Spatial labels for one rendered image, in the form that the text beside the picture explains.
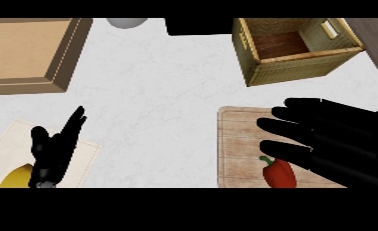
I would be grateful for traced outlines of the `square wicker basket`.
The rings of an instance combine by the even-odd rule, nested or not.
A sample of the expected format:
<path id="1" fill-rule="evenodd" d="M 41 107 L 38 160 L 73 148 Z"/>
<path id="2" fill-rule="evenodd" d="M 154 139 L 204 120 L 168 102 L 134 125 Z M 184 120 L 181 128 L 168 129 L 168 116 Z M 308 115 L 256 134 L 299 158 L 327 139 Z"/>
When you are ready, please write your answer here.
<path id="1" fill-rule="evenodd" d="M 235 18 L 233 41 L 247 86 L 326 76 L 365 50 L 342 18 Z"/>

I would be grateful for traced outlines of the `brown wooden box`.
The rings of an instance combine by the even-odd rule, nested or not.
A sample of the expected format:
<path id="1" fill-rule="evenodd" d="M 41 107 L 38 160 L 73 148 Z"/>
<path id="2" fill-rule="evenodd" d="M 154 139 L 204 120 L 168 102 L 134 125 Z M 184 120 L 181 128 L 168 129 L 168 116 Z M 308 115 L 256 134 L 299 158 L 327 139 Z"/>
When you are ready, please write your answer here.
<path id="1" fill-rule="evenodd" d="M 92 18 L 0 18 L 0 95 L 69 89 Z"/>

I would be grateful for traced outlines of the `pale wooden cutting board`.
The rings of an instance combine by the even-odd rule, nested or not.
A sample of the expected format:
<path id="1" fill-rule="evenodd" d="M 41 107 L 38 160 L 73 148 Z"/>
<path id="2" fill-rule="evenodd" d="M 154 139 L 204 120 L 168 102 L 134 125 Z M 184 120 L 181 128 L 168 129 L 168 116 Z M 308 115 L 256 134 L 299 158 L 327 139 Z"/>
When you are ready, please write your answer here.
<path id="1" fill-rule="evenodd" d="M 261 141 L 274 140 L 299 145 L 292 139 L 258 127 L 259 118 L 274 118 L 269 108 L 230 107 L 218 114 L 218 182 L 224 188 L 268 188 L 259 157 Z"/>

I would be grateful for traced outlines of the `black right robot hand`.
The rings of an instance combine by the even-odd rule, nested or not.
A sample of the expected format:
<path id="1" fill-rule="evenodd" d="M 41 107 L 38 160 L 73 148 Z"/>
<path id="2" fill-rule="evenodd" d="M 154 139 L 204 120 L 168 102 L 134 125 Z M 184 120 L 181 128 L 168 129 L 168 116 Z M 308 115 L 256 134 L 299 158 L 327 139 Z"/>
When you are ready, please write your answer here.
<path id="1" fill-rule="evenodd" d="M 284 104 L 258 126 L 302 145 L 264 140 L 262 152 L 348 188 L 378 189 L 378 111 L 321 98 Z"/>

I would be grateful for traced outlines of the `red bell pepper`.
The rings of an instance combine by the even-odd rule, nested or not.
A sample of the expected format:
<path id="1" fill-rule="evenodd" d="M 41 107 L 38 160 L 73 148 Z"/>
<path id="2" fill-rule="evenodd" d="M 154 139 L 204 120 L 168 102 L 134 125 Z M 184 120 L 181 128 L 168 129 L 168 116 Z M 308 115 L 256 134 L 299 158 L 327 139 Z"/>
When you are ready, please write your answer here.
<path id="1" fill-rule="evenodd" d="M 261 156 L 259 159 L 268 163 L 264 168 L 264 177 L 272 188 L 296 188 L 298 179 L 292 165 L 281 159 L 271 160 L 268 156 Z"/>

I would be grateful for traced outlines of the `cream placemat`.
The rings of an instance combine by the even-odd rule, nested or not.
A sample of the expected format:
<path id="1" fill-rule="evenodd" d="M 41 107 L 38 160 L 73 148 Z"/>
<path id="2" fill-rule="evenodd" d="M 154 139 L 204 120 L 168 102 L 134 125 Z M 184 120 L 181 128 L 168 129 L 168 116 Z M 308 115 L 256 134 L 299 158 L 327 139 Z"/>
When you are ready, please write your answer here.
<path id="1" fill-rule="evenodd" d="M 35 164 L 32 154 L 32 129 L 35 124 L 24 120 L 15 120 L 0 136 L 0 182 L 8 174 L 26 164 Z M 86 142 L 77 142 L 77 148 L 72 158 L 70 167 L 58 184 L 60 188 L 82 187 L 95 162 L 101 146 Z"/>

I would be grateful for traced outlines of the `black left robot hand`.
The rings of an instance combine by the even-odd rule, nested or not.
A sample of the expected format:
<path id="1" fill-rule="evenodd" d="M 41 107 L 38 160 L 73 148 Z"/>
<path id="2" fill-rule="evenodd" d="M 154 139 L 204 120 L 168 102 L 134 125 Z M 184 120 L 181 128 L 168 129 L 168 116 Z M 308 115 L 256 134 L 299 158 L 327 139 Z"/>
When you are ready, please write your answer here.
<path id="1" fill-rule="evenodd" d="M 29 183 L 32 188 L 38 188 L 39 182 L 51 181 L 57 185 L 61 183 L 77 148 L 79 135 L 86 120 L 85 107 L 80 106 L 61 132 L 54 136 L 49 135 L 44 126 L 36 126 L 32 129 L 32 154 L 36 159 Z"/>

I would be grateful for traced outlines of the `black appliance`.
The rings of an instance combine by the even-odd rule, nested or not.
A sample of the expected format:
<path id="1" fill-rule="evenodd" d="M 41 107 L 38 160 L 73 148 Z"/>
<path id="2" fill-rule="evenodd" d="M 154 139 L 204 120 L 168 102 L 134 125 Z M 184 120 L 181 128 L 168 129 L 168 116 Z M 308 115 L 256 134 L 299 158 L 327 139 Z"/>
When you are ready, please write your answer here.
<path id="1" fill-rule="evenodd" d="M 168 18 L 171 36 L 231 34 L 233 18 Z"/>

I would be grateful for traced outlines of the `grey round object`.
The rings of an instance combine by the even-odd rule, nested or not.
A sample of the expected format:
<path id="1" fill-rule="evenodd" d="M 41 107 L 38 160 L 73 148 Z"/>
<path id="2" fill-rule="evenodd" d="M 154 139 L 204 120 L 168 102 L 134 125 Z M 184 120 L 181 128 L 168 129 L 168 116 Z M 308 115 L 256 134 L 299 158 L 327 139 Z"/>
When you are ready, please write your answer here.
<path id="1" fill-rule="evenodd" d="M 147 22 L 147 18 L 109 18 L 110 24 L 120 29 L 131 29 Z"/>

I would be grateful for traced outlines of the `dark brown wooden panel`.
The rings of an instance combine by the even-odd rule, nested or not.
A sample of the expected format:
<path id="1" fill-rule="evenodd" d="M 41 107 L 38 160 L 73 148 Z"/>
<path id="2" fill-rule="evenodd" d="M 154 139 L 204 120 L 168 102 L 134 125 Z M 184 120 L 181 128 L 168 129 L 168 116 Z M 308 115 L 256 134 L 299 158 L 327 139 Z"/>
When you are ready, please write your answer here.
<path id="1" fill-rule="evenodd" d="M 368 56 L 378 68 L 378 18 L 348 18 L 346 22 L 364 43 Z"/>

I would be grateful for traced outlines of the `yellow fruit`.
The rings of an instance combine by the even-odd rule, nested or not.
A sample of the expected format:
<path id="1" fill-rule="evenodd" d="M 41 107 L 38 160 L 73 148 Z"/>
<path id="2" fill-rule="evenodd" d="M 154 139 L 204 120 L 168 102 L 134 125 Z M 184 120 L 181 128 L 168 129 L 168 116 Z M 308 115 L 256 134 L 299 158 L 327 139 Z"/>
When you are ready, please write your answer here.
<path id="1" fill-rule="evenodd" d="M 27 188 L 33 173 L 33 165 L 26 164 L 18 167 L 0 182 L 2 188 Z"/>

